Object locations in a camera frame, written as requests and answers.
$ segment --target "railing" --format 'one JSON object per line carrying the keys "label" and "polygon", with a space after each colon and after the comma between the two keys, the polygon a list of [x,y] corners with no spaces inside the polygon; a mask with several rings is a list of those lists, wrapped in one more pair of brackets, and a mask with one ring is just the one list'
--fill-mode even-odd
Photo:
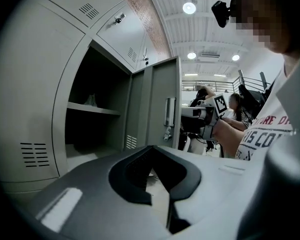
{"label": "railing", "polygon": [[270,85],[266,82],[265,74],[260,72],[260,78],[253,79],[249,77],[244,77],[241,70],[239,72],[239,77],[233,82],[226,81],[211,81],[211,80],[200,80],[200,81],[182,81],[183,91],[198,91],[200,85],[209,86],[214,92],[222,93],[238,93],[239,85],[244,85],[248,90],[264,92],[265,89]]}

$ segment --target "long dark hair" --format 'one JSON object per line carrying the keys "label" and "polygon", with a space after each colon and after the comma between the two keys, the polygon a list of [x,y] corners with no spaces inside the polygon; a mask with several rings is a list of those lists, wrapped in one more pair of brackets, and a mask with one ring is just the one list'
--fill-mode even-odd
{"label": "long dark hair", "polygon": [[242,116],[241,116],[241,114],[242,114],[241,97],[240,97],[240,95],[239,95],[238,93],[233,93],[233,94],[231,94],[230,97],[231,97],[231,98],[234,98],[235,101],[238,103],[238,106],[237,106],[236,109],[234,110],[234,114],[235,114],[235,116],[236,116],[236,120],[237,120],[238,122],[241,122],[241,120],[242,120]]}

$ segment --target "hand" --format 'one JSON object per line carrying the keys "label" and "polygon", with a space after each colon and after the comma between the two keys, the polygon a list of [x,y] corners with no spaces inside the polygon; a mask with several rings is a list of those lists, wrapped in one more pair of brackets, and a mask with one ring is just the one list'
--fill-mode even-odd
{"label": "hand", "polygon": [[229,124],[229,125],[232,125],[232,123],[233,123],[233,119],[232,118],[230,118],[230,117],[225,117],[225,118],[222,118],[222,120],[223,121],[225,121],[227,124]]}

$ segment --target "white corrugated ceiling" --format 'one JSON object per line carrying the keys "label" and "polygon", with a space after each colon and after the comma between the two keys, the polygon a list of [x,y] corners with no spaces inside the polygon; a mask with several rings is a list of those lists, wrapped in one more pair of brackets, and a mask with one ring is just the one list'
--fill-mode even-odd
{"label": "white corrugated ceiling", "polygon": [[[188,15],[183,12],[184,3],[192,0],[153,0],[162,19],[173,56],[180,56],[183,73],[230,75],[237,70],[242,58],[250,50],[251,44],[245,43],[234,29],[221,28],[212,13],[211,7],[218,0],[195,0],[196,12]],[[230,4],[230,0],[221,0]],[[189,60],[189,52],[195,52],[197,58]],[[199,61],[201,53],[219,54],[218,62]],[[240,55],[240,60],[232,61],[233,55]]]}

